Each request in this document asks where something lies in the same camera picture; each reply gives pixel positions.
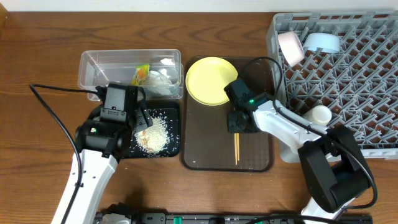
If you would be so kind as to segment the wooden chopstick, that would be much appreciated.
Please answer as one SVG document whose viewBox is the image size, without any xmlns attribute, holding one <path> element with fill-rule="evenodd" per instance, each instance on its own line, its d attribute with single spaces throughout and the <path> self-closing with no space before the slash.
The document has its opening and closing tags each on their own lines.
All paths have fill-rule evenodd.
<svg viewBox="0 0 398 224">
<path fill-rule="evenodd" d="M 239 133 L 235 134 L 235 140 L 236 140 L 235 148 L 236 148 L 236 164 L 237 164 L 238 161 L 240 161 Z"/>
<path fill-rule="evenodd" d="M 238 164 L 238 133 L 234 133 L 234 157 L 235 165 Z"/>
</svg>

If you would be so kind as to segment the white tissue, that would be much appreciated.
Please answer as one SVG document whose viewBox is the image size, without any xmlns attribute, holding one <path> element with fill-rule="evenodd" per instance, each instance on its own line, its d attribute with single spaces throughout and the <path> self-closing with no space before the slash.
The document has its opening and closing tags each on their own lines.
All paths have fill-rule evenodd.
<svg viewBox="0 0 398 224">
<path fill-rule="evenodd" d="M 151 70 L 144 82 L 145 85 L 151 86 L 150 91 L 159 95 L 170 95 L 169 85 L 172 82 L 164 74 Z"/>
</svg>

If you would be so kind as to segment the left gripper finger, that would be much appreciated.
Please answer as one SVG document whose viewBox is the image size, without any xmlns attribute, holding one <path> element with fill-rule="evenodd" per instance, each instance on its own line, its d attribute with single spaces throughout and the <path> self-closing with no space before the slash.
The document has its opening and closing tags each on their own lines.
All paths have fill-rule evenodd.
<svg viewBox="0 0 398 224">
<path fill-rule="evenodd" d="M 147 127 L 149 128 L 149 127 L 153 126 L 152 117 L 150 116 L 145 103 L 141 103 L 141 113 L 142 113 L 142 117 L 144 118 L 144 121 L 145 121 Z"/>
<path fill-rule="evenodd" d="M 134 128 L 135 133 L 139 133 L 143 130 L 147 129 L 147 123 L 144 115 L 142 114 L 141 109 L 136 110 L 136 124 Z"/>
</svg>

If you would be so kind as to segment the light blue bowl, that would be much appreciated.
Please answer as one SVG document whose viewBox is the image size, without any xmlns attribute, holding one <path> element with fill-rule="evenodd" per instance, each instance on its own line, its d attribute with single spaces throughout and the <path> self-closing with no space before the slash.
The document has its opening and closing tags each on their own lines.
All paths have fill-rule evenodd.
<svg viewBox="0 0 398 224">
<path fill-rule="evenodd" d="M 303 48 L 307 48 L 308 50 L 315 52 L 322 49 L 322 52 L 324 53 L 334 54 L 340 51 L 340 40 L 336 35 L 312 33 L 308 35 Z"/>
</svg>

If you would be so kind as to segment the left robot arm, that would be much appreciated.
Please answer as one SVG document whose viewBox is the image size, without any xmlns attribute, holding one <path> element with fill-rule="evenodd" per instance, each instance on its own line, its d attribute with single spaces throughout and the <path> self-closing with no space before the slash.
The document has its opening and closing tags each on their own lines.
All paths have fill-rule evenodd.
<svg viewBox="0 0 398 224">
<path fill-rule="evenodd" d="M 97 86 L 101 104 L 76 129 L 76 154 L 53 223 L 92 223 L 103 192 L 137 129 L 153 122 L 141 86 Z"/>
</svg>

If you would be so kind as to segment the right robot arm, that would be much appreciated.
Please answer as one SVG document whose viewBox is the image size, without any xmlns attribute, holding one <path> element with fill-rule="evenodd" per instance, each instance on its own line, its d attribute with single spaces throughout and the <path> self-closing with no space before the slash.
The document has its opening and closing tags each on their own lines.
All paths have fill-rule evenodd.
<svg viewBox="0 0 398 224">
<path fill-rule="evenodd" d="M 269 94 L 255 94 L 242 79 L 226 85 L 224 92 L 233 105 L 228 113 L 229 132 L 262 131 L 293 150 L 311 195 L 301 212 L 308 217 L 307 223 L 315 223 L 316 217 L 338 219 L 354 199 L 374 187 L 369 166 L 347 127 L 313 124 Z"/>
</svg>

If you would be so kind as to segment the pile of rice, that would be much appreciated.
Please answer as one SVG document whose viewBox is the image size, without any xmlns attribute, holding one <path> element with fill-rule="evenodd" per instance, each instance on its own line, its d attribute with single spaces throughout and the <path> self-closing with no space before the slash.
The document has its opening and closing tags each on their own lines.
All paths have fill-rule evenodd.
<svg viewBox="0 0 398 224">
<path fill-rule="evenodd" d="M 170 142 L 166 120 L 161 117 L 152 118 L 153 125 L 143 131 L 134 134 L 140 149 L 149 153 L 157 154 Z"/>
</svg>

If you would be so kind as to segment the small white cup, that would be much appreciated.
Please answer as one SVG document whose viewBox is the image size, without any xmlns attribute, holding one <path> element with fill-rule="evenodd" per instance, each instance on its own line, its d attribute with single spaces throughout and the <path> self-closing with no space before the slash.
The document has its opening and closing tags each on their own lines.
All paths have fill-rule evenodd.
<svg viewBox="0 0 398 224">
<path fill-rule="evenodd" d="M 327 126 L 332 119 L 332 112 L 323 105 L 318 105 L 306 112 L 303 117 L 314 124 Z"/>
</svg>

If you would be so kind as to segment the pink bowl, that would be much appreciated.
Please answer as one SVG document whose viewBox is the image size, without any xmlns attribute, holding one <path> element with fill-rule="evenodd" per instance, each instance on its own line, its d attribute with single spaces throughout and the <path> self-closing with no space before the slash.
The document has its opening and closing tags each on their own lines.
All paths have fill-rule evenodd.
<svg viewBox="0 0 398 224">
<path fill-rule="evenodd" d="M 305 58 L 301 41 L 296 33 L 290 31 L 277 36 L 279 47 L 287 63 L 294 67 Z"/>
</svg>

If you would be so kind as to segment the green snack wrapper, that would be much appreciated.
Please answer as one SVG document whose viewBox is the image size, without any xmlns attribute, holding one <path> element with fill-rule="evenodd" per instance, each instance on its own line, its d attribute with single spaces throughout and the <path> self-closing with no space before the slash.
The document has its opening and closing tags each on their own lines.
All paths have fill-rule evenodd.
<svg viewBox="0 0 398 224">
<path fill-rule="evenodd" d="M 145 83 L 146 78 L 149 75 L 150 65 L 142 64 L 136 67 L 136 72 L 132 78 L 132 85 L 143 85 Z"/>
</svg>

